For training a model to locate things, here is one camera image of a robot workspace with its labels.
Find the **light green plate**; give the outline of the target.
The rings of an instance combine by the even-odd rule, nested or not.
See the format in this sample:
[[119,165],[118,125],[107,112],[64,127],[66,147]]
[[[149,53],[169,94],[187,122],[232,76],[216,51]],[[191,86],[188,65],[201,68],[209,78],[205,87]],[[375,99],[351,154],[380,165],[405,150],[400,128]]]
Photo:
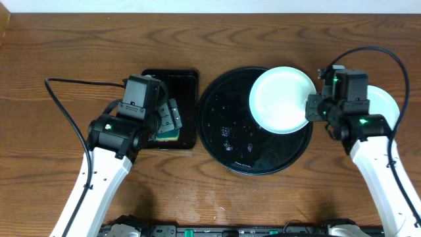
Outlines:
[[370,101],[369,114],[382,115],[390,129],[393,130],[399,118],[400,110],[392,96],[379,87],[369,85],[367,99]]

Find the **green yellow sponge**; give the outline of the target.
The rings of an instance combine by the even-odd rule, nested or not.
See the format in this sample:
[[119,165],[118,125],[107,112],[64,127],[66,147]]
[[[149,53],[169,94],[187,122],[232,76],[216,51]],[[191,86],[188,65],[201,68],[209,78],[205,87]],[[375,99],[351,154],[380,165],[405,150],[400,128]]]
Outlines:
[[156,142],[176,142],[180,136],[180,129],[177,128],[175,130],[167,131],[161,134],[157,134],[155,136]]

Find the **light blue plate top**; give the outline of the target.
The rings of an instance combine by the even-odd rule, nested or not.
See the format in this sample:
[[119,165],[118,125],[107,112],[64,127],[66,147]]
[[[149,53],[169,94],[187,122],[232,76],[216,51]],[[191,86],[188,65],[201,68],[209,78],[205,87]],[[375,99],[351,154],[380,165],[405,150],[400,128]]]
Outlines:
[[267,70],[254,82],[249,108],[254,120],[274,134],[290,134],[304,128],[305,106],[316,94],[312,80],[302,71],[288,66]]

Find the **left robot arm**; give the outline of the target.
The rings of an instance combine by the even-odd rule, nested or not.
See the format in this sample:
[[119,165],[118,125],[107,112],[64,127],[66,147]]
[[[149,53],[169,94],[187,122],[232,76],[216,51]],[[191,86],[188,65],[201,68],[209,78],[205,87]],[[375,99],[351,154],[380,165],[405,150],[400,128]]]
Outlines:
[[131,120],[110,116],[121,101],[109,104],[89,129],[87,151],[78,179],[51,235],[96,236],[111,201],[129,173],[145,129]]

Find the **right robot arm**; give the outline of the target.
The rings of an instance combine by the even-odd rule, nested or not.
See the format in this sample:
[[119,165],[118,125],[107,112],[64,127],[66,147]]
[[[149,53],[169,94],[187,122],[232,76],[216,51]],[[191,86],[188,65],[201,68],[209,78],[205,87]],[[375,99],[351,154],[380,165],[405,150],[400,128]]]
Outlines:
[[305,114],[326,121],[362,174],[386,236],[420,235],[420,198],[403,167],[392,126],[403,111],[385,91],[370,86],[366,97],[308,96]]

